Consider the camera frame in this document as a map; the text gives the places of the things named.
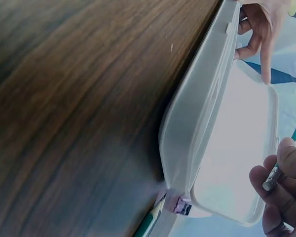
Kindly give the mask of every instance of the white plastic container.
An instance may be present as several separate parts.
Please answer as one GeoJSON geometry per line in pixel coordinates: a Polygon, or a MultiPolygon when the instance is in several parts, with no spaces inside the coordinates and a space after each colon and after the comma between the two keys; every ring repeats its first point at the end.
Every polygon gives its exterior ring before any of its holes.
{"type": "Polygon", "coordinates": [[[277,95],[242,61],[233,61],[240,5],[224,0],[160,128],[174,211],[205,210],[241,225],[256,223],[264,203],[252,167],[276,151],[277,95]]]}

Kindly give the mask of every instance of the white surface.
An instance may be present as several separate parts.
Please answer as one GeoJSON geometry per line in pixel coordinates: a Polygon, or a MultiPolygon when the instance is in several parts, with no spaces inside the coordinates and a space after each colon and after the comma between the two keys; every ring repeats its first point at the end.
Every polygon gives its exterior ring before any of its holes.
{"type": "Polygon", "coordinates": [[[276,125],[275,90],[247,64],[235,61],[192,201],[243,225],[257,222],[264,205],[250,184],[249,172],[275,152],[276,125]]]}

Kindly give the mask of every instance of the wood grain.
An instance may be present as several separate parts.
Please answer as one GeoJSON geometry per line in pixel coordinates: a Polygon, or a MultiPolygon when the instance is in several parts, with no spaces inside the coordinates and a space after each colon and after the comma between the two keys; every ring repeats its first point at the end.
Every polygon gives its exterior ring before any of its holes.
{"type": "Polygon", "coordinates": [[[219,0],[0,0],[0,237],[131,236],[219,0]]]}

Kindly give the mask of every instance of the person's hand holding pencil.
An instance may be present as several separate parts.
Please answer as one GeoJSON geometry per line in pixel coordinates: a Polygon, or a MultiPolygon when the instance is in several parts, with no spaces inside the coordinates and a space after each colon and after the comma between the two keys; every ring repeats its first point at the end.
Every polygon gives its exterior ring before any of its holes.
{"type": "Polygon", "coordinates": [[[266,203],[262,220],[264,233],[267,237],[296,237],[296,147],[293,139],[281,141],[277,155],[267,157],[263,166],[251,170],[250,180],[266,203]],[[262,184],[276,162],[283,175],[268,192],[262,184]],[[292,226],[294,231],[289,230],[284,223],[292,226]]]}

